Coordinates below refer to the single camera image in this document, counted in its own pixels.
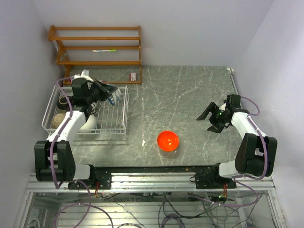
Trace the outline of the blue floral bowl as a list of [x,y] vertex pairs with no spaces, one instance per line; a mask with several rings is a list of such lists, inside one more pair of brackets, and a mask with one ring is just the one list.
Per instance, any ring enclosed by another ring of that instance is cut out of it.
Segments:
[[109,89],[110,95],[108,97],[108,101],[111,105],[116,105],[117,102],[119,101],[120,95],[121,95],[121,90],[115,85],[110,85]]

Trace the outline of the plain white bowl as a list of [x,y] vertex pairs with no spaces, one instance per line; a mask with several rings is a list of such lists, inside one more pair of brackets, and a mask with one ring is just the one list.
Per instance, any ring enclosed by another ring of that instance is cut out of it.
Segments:
[[97,127],[97,118],[92,114],[87,122],[79,129],[78,133],[91,133]]

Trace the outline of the brown patterned bowl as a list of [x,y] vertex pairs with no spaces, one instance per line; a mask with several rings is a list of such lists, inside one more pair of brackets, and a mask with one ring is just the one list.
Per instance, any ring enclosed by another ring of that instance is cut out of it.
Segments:
[[68,101],[64,96],[61,96],[57,102],[57,110],[59,113],[65,113],[68,109]]

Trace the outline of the black bowl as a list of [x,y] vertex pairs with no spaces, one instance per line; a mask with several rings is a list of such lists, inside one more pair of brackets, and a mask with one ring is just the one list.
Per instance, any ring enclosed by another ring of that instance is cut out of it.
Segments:
[[51,127],[53,129],[57,129],[61,125],[61,123],[63,122],[65,116],[66,116],[65,113],[56,114],[51,121]]

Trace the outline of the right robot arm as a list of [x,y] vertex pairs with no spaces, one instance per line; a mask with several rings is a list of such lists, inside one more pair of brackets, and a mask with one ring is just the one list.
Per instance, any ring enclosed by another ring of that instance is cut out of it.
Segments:
[[208,118],[211,123],[208,131],[213,133],[233,126],[242,139],[234,160],[205,166],[190,177],[197,189],[234,189],[239,178],[259,181],[273,172],[277,139],[260,130],[253,114],[242,108],[241,99],[240,95],[227,95],[222,106],[211,102],[197,118],[198,121]]

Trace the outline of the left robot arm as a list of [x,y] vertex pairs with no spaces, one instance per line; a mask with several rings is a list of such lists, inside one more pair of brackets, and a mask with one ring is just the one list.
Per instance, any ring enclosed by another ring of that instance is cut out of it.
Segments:
[[68,104],[62,123],[46,140],[37,141],[34,146],[36,179],[52,181],[57,190],[64,182],[72,181],[79,181],[85,188],[91,189],[97,182],[95,168],[93,165],[75,163],[71,143],[88,121],[93,105],[104,101],[115,105],[121,91],[115,85],[102,83],[89,76],[72,76],[70,79],[73,92],[71,98],[57,85]]

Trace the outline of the red white small box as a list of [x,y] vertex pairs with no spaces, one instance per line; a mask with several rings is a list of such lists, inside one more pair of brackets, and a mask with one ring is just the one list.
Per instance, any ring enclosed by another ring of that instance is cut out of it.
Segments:
[[130,82],[137,82],[137,73],[136,72],[130,73]]

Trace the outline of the green white pen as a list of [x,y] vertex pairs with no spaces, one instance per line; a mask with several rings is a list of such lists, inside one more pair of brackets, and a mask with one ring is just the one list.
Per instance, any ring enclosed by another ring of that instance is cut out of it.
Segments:
[[96,49],[92,50],[94,53],[102,53],[102,52],[116,52],[116,49]]

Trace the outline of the orange bowl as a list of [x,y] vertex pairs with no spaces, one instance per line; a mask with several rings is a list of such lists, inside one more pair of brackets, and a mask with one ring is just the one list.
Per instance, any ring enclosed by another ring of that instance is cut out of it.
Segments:
[[163,131],[157,136],[157,145],[165,152],[172,152],[179,146],[179,138],[172,131]]

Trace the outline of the aluminium mounting rail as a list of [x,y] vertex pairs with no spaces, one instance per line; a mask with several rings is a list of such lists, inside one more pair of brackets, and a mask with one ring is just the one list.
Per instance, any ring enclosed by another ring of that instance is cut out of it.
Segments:
[[[100,193],[122,193],[122,192],[178,192],[178,191],[222,191],[223,186],[208,187],[203,184],[199,189],[195,183],[190,181],[193,173],[113,173],[110,180],[110,189],[99,187]],[[39,182],[34,174],[31,174],[26,186],[26,192],[51,192],[72,193],[84,192],[84,190],[70,190],[68,184],[64,183],[60,189],[56,189],[52,182]]]

